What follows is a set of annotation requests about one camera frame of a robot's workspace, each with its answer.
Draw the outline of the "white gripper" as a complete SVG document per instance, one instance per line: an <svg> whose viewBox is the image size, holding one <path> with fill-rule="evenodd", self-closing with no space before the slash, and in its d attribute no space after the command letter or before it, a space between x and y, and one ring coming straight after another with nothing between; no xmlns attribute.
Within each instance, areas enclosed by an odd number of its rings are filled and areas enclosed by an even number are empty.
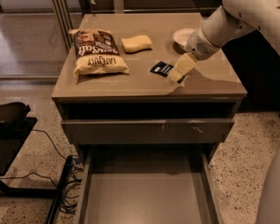
<svg viewBox="0 0 280 224"><path fill-rule="evenodd" d="M184 76L196 65L197 60L207 60L219 51L204 35L200 26L187 39L184 53L169 72L168 78L173 82L180 82Z"/></svg>

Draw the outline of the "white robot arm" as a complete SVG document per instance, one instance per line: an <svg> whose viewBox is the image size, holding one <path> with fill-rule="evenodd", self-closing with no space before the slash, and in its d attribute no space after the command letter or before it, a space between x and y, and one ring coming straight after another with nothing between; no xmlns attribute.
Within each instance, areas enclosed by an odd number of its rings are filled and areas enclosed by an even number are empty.
<svg viewBox="0 0 280 224"><path fill-rule="evenodd" d="M229 41L257 30L280 56L280 0L222 0L222 5L180 44L185 53L169 73L182 80L198 61L217 53ZM280 224L280 148L262 188L256 224Z"/></svg>

